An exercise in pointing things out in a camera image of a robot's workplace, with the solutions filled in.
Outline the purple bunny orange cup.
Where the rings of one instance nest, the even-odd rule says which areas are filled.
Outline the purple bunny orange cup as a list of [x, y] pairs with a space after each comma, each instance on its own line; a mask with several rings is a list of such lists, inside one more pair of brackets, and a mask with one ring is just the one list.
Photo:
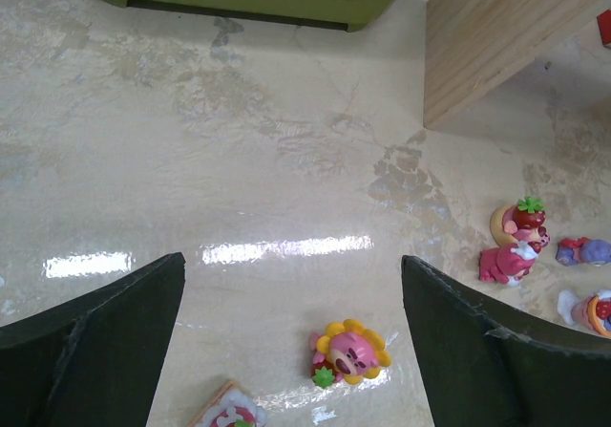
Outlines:
[[602, 289], [580, 298], [572, 290], [558, 294], [557, 311], [569, 326], [581, 325], [594, 334], [610, 337], [610, 290]]

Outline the small purple bunny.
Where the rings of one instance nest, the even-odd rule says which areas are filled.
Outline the small purple bunny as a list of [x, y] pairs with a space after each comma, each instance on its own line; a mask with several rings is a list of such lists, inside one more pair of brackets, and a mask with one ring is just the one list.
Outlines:
[[563, 266], [603, 266], [610, 263], [610, 244], [601, 239], [564, 238], [558, 243], [556, 260]]

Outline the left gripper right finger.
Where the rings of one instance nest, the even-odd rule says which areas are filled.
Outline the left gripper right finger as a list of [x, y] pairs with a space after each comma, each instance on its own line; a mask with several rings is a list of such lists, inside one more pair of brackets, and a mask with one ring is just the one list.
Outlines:
[[539, 319], [415, 256], [401, 270], [435, 425], [609, 425], [609, 339]]

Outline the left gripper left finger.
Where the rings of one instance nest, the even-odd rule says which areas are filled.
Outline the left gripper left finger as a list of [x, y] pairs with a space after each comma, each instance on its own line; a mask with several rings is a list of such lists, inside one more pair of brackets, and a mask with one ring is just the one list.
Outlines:
[[184, 284], [172, 253], [2, 327], [2, 425], [145, 425]]

